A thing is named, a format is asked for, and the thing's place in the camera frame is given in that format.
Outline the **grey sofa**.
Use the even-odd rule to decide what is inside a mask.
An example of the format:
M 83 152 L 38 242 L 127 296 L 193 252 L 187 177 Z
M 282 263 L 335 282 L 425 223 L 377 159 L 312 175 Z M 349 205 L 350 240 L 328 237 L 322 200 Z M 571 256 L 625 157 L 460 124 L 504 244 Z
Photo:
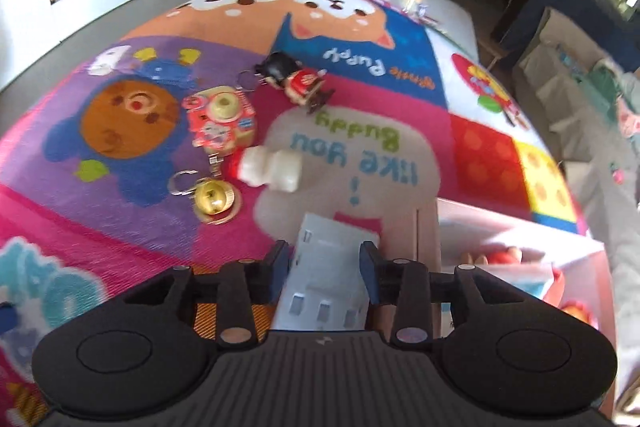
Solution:
M 518 75 L 544 111 L 570 191 L 608 254 L 617 413 L 639 414 L 639 79 L 574 20 L 547 8 Z

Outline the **red plush toy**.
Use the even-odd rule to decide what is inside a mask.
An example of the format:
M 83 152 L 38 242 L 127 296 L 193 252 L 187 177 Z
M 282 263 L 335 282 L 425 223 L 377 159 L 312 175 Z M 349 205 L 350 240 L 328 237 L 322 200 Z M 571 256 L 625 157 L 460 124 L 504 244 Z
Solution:
M 520 265 L 523 253 L 518 247 L 506 247 L 489 254 L 464 253 L 460 258 L 462 265 Z

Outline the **white yogurt bottle toy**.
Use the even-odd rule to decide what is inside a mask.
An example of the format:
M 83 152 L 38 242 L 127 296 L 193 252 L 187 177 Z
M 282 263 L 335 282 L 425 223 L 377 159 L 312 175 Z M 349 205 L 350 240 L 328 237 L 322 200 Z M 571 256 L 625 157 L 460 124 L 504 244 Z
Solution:
M 250 187 L 294 193 L 302 179 L 303 156 L 295 150 L 269 150 L 263 145 L 242 148 L 229 159 L 228 173 Z

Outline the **white power adapter box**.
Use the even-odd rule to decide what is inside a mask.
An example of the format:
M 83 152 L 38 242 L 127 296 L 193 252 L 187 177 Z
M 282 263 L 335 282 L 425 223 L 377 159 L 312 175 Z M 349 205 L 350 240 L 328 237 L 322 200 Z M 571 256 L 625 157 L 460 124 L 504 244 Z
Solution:
M 377 244 L 373 231 L 307 213 L 271 327 L 277 331 L 361 331 L 369 295 L 359 266 L 360 246 Z

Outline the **black hair doll keychain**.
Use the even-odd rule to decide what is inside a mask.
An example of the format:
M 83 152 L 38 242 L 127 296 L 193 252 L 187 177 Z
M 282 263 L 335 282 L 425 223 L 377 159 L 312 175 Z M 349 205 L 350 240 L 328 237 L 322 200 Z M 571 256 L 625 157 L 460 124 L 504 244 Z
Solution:
M 254 66 L 254 73 L 263 82 L 284 92 L 295 105 L 306 109 L 309 115 L 326 106 L 335 93 L 326 87 L 325 70 L 306 67 L 284 52 L 270 53 Z

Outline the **pink cardboard box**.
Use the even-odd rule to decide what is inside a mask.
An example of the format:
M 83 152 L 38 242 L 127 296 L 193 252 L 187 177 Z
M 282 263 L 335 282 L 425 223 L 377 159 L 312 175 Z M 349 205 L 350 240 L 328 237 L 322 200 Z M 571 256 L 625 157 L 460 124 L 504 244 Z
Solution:
M 483 268 L 616 343 L 608 256 L 590 235 L 438 198 L 414 212 L 412 246 L 434 272 Z

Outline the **gold bell keychain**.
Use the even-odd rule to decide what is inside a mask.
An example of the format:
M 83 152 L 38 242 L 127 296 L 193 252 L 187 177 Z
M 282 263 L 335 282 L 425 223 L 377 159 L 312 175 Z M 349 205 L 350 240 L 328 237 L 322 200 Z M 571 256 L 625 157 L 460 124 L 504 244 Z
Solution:
M 204 225 L 225 225 L 239 214 L 243 205 L 242 194 L 233 184 L 193 169 L 174 173 L 167 182 L 167 191 L 172 196 L 190 199 L 194 215 Z

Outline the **blue wet wipes pack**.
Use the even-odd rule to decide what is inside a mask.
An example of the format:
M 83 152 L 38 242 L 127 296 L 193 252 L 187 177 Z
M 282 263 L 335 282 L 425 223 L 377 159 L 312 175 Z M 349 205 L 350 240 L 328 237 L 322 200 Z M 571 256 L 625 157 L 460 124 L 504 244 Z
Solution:
M 538 299 L 547 295 L 554 282 L 551 265 L 521 263 L 520 265 L 481 265 L 480 267 L 494 277 Z

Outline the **colourful cartoon play mat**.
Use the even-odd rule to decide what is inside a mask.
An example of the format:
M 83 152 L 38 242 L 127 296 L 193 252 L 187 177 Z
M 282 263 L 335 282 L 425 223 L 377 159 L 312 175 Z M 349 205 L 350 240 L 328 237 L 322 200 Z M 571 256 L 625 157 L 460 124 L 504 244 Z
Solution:
M 325 70 L 331 100 L 309 115 L 254 73 L 281 51 Z M 254 144 L 303 156 L 285 194 L 240 186 L 225 225 L 167 191 L 203 174 L 182 100 L 244 92 Z M 548 148 L 470 54 L 378 0 L 191 0 L 139 26 L 44 96 L 1 140 L 1 421 L 44 404 L 32 354 L 55 327 L 174 265 L 213 270 L 294 242 L 306 213 L 413 251 L 413 215 L 437 197 L 584 234 Z

